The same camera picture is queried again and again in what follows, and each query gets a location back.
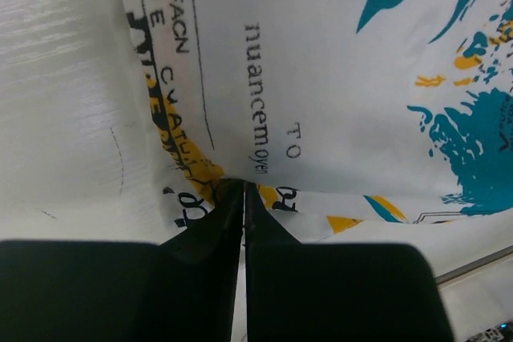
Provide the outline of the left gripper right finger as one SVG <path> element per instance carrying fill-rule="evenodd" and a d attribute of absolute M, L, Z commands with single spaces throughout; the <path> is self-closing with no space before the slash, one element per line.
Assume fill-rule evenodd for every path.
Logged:
<path fill-rule="evenodd" d="M 245 196 L 251 341 L 451 341 L 424 256 L 404 243 L 302 243 Z"/>

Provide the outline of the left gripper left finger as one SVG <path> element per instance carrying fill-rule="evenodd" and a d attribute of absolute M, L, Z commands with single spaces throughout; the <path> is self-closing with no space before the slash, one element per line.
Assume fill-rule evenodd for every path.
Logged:
<path fill-rule="evenodd" d="M 240 182 L 162 244 L 1 243 L 4 341 L 228 341 L 244 213 Z"/>

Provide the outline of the patterned white teal yellow shorts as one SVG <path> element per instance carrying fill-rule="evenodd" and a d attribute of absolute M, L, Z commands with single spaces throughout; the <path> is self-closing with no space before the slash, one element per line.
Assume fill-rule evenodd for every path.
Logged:
<path fill-rule="evenodd" d="M 121 0 L 160 209 L 289 230 L 512 210 L 512 0 Z"/>

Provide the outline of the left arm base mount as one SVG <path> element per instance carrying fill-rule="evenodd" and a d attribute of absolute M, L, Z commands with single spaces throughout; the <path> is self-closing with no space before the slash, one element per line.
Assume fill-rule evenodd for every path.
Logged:
<path fill-rule="evenodd" d="M 466 339 L 466 342 L 512 342 L 512 325 L 513 322 L 511 320 L 497 324 L 469 337 Z"/>

